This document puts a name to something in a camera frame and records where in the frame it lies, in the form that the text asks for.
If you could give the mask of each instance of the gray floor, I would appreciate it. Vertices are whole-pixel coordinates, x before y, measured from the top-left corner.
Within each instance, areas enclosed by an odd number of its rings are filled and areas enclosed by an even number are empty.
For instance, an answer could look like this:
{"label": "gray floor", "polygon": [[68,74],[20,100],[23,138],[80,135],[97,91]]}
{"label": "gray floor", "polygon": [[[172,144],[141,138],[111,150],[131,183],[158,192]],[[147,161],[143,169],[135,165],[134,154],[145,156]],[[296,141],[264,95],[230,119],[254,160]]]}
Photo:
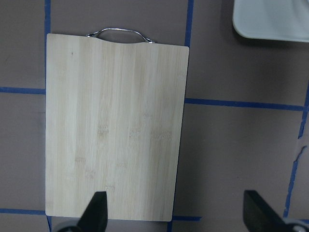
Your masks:
{"label": "gray floor", "polygon": [[[308,145],[309,133],[305,127],[298,138],[303,112],[295,107],[305,104],[309,44],[242,38],[232,26],[231,0],[194,0],[192,12],[188,0],[45,3],[46,8],[41,0],[0,3],[2,231],[49,231],[42,94],[49,26],[52,33],[71,35],[129,28],[162,44],[184,45],[191,38],[174,205],[174,216],[185,220],[169,225],[110,220],[108,232],[246,231],[243,191],[257,190],[282,216],[293,166],[288,217],[309,219],[309,148],[297,158]],[[109,34],[101,38],[118,39]],[[289,108],[276,109],[282,104]],[[53,217],[52,227],[72,220]]]}

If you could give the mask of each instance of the bamboo board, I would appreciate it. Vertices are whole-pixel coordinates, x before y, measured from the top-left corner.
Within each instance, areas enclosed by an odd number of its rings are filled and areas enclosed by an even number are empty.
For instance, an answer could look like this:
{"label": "bamboo board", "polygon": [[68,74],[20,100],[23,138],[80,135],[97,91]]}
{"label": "bamboo board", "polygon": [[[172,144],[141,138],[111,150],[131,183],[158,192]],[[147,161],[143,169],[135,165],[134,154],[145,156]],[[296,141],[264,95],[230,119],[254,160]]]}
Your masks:
{"label": "bamboo board", "polygon": [[46,214],[170,221],[188,47],[48,34]]}

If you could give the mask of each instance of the light wood surface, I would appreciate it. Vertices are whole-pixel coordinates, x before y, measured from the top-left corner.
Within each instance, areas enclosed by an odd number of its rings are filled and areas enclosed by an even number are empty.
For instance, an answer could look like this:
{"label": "light wood surface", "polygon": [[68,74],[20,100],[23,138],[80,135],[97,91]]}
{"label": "light wood surface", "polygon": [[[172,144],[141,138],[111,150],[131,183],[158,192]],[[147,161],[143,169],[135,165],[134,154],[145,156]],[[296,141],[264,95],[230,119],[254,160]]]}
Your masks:
{"label": "light wood surface", "polygon": [[170,221],[189,49],[48,34],[46,214]]}

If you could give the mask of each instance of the metal handle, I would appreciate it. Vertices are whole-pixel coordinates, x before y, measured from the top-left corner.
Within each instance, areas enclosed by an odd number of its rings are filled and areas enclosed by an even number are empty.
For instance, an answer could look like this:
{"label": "metal handle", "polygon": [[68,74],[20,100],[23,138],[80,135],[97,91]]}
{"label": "metal handle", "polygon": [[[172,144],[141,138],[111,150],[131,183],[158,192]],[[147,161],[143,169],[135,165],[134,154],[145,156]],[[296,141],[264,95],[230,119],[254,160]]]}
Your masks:
{"label": "metal handle", "polygon": [[146,38],[145,36],[143,36],[142,34],[140,34],[138,31],[134,31],[134,30],[129,30],[129,29],[121,29],[121,28],[104,28],[100,31],[97,31],[97,32],[94,32],[94,33],[91,33],[91,34],[87,34],[86,36],[87,37],[98,37],[98,35],[100,35],[101,32],[104,32],[106,30],[121,30],[121,31],[129,31],[129,32],[133,32],[133,33],[136,33],[138,34],[139,36],[142,37],[142,39],[144,40],[144,42],[146,43],[150,43],[150,44],[154,44],[155,42],[151,39],[148,39]]}

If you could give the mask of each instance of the cutting board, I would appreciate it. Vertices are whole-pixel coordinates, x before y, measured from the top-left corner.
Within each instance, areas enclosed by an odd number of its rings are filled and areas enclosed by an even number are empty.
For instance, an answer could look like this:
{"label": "cutting board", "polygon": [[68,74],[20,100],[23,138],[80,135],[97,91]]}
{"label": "cutting board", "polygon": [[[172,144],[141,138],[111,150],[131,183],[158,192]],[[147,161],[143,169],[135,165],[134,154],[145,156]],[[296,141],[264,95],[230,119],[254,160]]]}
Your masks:
{"label": "cutting board", "polygon": [[188,47],[47,35],[46,214],[170,221]]}

